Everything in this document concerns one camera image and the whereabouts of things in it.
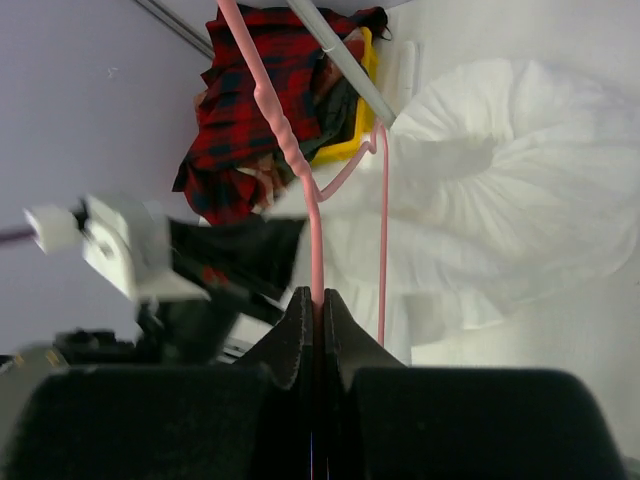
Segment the pink hanger with white skirt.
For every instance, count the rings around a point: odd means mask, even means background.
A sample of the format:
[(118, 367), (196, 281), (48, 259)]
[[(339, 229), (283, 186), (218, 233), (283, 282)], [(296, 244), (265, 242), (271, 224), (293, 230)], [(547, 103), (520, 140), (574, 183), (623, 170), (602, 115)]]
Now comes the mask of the pink hanger with white skirt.
[(387, 127), (378, 119), (378, 122), (371, 132), (370, 140), (362, 143), (356, 155), (349, 160), (339, 174), (337, 174), (324, 189), (320, 189), (313, 178), (310, 165), (300, 151), (298, 140), (293, 134), (288, 119), (284, 115), (279, 98), (255, 43), (249, 34), (237, 3), (234, 1), (220, 1), (218, 6), (254, 78), (254, 98), (256, 104), (268, 122), (284, 154), (286, 162), (291, 167), (293, 173), (298, 176), (303, 187), (311, 234), (311, 299), (314, 325), (316, 327), (321, 326), (324, 306), (324, 246), (319, 204), (330, 199), (331, 196), (337, 193), (338, 189), (356, 169), (365, 153), (375, 154), (377, 152), (377, 143), (382, 143), (383, 176), (377, 341), (379, 344), (383, 344), (385, 342), (389, 204), (389, 147)]

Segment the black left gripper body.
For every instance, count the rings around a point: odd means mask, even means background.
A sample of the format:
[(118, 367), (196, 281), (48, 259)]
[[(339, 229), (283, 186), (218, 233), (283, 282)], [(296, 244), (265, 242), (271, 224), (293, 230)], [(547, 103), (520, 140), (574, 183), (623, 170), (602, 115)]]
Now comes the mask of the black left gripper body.
[(248, 217), (230, 225), (170, 223), (174, 270), (208, 293), (206, 299), (146, 302), (139, 306), (139, 336), (118, 339), (110, 330), (75, 330), (56, 336), (55, 348), (71, 365), (207, 364), (222, 353), (241, 315), (276, 325), (289, 287), (303, 219)]

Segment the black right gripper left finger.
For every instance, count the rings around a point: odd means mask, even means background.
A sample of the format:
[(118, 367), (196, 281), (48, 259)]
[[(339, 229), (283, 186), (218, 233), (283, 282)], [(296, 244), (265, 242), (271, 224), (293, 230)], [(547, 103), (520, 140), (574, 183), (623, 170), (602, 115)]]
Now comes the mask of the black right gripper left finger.
[(24, 348), (1, 369), (5, 479), (308, 479), (311, 300), (232, 365), (76, 365)]

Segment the white pleated skirt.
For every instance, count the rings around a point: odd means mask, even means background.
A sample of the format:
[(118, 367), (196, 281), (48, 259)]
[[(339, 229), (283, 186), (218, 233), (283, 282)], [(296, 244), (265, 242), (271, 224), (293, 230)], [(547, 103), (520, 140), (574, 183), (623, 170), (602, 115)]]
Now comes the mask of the white pleated skirt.
[(320, 206), (325, 281), (409, 363), (414, 347), (503, 322), (615, 272), (639, 235), (639, 105), (534, 60), (425, 85)]

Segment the yellow plastic bin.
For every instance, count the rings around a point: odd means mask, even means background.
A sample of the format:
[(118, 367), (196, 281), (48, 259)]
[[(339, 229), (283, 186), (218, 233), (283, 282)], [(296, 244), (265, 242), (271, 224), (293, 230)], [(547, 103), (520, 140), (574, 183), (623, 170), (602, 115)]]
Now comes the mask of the yellow plastic bin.
[[(376, 83), (379, 60), (374, 48), (372, 33), (368, 28), (361, 27), (360, 36), (364, 42), (363, 55), (360, 61), (361, 67), (370, 80)], [(352, 118), (353, 120), (347, 127), (347, 135), (344, 140), (322, 147), (311, 162), (314, 167), (347, 161), (356, 154), (362, 141), (371, 132), (376, 120), (376, 114), (368, 103), (359, 97)]]

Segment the red beige checked skirt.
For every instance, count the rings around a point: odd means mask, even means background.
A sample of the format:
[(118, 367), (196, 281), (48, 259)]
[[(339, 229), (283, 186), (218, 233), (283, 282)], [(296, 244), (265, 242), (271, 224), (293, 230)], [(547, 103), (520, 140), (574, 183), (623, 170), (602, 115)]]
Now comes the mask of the red beige checked skirt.
[[(362, 51), (363, 55), (364, 42), (360, 31), (349, 34), (344, 43), (349, 50), (353, 47), (356, 53)], [(272, 205), (275, 197), (284, 189), (284, 168), (276, 164), (274, 155), (267, 155), (260, 160), (249, 162), (245, 167), (237, 168), (236, 172), (240, 174), (240, 180), (251, 177), (258, 182), (258, 197), (252, 207), (253, 212), (260, 212)]]

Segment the metal clothes rack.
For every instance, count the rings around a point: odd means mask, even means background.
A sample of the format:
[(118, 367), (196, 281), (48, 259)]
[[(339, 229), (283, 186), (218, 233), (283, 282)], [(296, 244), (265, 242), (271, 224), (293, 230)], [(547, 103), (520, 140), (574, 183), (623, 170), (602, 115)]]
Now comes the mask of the metal clothes rack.
[[(311, 1), (303, 0), (288, 1), (288, 5), (318, 41), (323, 52), (337, 65), (357, 93), (371, 107), (376, 117), (385, 127), (391, 127), (396, 120), (396, 114), (316, 6)], [(418, 93), (421, 84), (423, 64), (421, 44), (405, 41), (397, 55), (397, 62), (396, 98), (410, 101)]]

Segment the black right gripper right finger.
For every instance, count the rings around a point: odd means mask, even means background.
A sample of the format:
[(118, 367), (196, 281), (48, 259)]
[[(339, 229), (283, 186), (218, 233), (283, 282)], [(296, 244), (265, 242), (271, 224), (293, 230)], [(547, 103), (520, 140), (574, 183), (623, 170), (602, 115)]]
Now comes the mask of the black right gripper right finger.
[(324, 301), (333, 479), (624, 479), (582, 381), (527, 368), (407, 367)]

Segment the dark grey dotted skirt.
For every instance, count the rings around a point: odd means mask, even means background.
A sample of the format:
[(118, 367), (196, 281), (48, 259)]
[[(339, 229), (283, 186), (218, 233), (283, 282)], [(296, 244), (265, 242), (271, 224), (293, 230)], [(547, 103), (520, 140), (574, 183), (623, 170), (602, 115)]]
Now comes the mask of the dark grey dotted skirt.
[(308, 161), (312, 161), (321, 148), (353, 137), (359, 99), (356, 90), (342, 78), (319, 102), (315, 111), (321, 133), (316, 138), (300, 143), (300, 149)]

